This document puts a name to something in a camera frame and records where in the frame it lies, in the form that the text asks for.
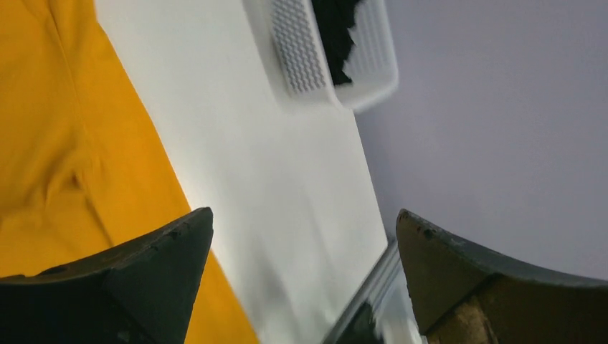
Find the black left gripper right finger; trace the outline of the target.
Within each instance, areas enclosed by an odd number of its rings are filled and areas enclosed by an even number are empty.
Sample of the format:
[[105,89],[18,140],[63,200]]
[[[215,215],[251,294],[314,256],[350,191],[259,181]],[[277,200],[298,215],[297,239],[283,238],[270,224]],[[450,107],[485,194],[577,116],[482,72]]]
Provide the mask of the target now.
[[607,282],[508,257],[402,209],[396,240],[430,343],[605,343]]

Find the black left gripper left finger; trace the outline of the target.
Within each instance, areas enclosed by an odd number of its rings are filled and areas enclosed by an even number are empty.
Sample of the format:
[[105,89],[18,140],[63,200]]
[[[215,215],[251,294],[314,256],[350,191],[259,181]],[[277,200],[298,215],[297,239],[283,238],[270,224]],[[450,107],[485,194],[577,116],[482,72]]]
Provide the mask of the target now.
[[3,343],[182,343],[213,237],[199,208],[116,247],[1,279]]

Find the yellow t shirt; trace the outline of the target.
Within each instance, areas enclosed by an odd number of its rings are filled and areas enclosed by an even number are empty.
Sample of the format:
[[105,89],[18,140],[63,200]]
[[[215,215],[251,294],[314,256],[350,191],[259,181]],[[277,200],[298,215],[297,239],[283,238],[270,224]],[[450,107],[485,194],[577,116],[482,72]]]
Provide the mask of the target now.
[[92,1],[1,3],[1,274],[34,274],[190,212]]

